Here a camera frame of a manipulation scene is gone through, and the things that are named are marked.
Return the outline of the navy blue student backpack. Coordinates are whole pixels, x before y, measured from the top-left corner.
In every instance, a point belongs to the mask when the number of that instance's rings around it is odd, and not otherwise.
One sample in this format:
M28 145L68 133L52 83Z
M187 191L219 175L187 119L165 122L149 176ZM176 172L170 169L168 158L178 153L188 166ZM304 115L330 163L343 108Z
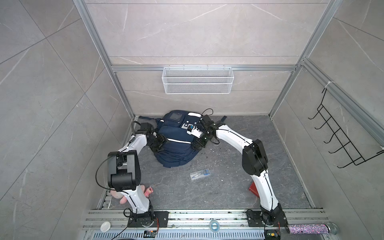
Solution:
M192 148L194 136L187 134L184 125L186 123L194 125L202 116L194 112L173 110L162 118L155 119L157 123L157 126L154 127L155 131L167 138L163 150L154 153L154 156L163 167L183 166L198 154L200 150Z

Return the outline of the clear plastic eraser box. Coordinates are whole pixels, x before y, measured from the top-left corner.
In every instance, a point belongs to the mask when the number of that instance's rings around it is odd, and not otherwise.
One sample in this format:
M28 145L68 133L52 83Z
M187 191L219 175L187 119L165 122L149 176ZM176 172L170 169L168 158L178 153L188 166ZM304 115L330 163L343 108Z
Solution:
M209 176L210 174L211 174L210 169L203 169L203 170L199 170L199 171L190 173L190 178L193 181L193 180L205 178L205 177Z

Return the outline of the red wallet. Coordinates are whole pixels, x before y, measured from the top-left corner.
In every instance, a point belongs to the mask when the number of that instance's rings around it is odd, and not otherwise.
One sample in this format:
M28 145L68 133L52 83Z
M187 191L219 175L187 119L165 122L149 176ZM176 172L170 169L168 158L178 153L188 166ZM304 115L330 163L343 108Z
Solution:
M256 184L255 184L254 182L252 182L252 184L250 185L250 187L249 187L249 191L250 191L251 193L253 193L257 198L260 197L259 192L258 192L258 190L257 190L257 188L256 188Z

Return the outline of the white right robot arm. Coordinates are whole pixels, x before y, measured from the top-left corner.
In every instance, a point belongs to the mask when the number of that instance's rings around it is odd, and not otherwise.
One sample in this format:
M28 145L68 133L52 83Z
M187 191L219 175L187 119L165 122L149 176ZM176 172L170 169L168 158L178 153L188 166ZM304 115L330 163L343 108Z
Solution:
M202 116L194 125L186 123L184 127L187 134L195 137L192 146L197 150L216 139L227 142L242 154L242 167L253 179L259 194L263 222L266 226L275 225L284 212L269 179L268 157L263 143L242 136L222 120L214 122L208 115Z

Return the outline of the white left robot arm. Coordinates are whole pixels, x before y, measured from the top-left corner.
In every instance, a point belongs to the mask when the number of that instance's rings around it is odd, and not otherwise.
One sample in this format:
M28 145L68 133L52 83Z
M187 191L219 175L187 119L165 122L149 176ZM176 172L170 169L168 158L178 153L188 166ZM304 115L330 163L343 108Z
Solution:
M135 215L149 215L153 207L145 196L145 187L141 185L141 168L139 153L144 147L159 150L166 142L166 138L157 135L150 123L140 124L128 143L117 152L108 154L108 188L114 198L121 200L121 204L129 203Z

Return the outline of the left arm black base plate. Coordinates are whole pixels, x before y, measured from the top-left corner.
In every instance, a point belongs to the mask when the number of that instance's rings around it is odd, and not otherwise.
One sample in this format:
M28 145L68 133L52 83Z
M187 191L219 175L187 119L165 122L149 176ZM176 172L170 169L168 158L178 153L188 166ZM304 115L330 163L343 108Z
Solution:
M168 226L169 212L155 211L143 214L131 214L129 217L129 228L166 228Z

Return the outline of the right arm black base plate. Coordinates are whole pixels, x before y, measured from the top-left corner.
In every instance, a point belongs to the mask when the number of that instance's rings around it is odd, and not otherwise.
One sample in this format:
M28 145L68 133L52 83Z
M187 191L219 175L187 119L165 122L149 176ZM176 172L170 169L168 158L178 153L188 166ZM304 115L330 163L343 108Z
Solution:
M259 211L248 209L245 214L249 227L285 227L288 224L285 213L278 208L271 212L263 208Z

